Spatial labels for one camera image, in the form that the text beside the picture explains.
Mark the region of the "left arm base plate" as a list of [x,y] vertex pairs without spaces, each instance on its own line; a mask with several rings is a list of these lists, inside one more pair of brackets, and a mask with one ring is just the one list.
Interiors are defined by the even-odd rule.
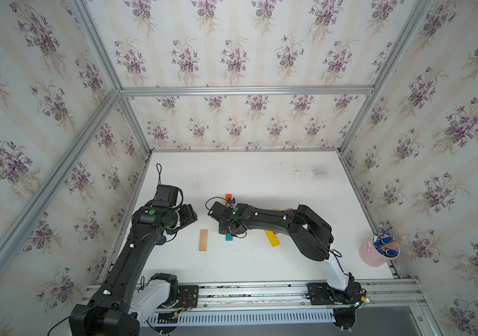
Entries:
[[157,308],[174,310],[197,308],[199,289],[198,285],[179,285],[177,293],[173,295],[173,298]]

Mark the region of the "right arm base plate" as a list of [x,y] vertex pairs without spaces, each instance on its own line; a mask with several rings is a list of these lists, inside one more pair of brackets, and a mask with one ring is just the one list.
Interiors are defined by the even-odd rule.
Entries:
[[344,291],[319,282],[307,284],[305,297],[311,305],[361,305],[366,294],[366,289],[358,282],[353,282]]

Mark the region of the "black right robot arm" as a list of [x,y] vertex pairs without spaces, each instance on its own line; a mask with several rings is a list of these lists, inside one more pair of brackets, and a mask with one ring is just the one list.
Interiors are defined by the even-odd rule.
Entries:
[[310,207],[271,210],[248,204],[225,205],[215,202],[208,215],[219,224],[223,235],[246,236],[249,230],[264,230],[289,236],[299,252],[318,263],[326,278],[317,299],[330,305],[358,308],[366,300],[366,290],[341,263],[342,254],[332,247],[332,227]]

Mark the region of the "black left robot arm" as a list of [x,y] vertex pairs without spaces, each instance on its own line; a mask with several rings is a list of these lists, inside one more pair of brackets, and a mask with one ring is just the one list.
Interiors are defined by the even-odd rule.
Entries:
[[72,335],[138,335],[142,322],[160,306],[180,302],[177,277],[157,273],[137,289],[147,259],[165,234],[175,234],[197,221],[183,191],[159,184],[154,198],[131,218],[126,245],[112,270],[87,305],[76,305],[66,317]]

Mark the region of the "natural beige wooden block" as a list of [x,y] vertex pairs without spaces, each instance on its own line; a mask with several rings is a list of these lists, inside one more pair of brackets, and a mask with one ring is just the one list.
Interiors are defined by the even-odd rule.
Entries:
[[202,229],[199,236],[198,250],[200,252],[206,252],[208,250],[208,230]]

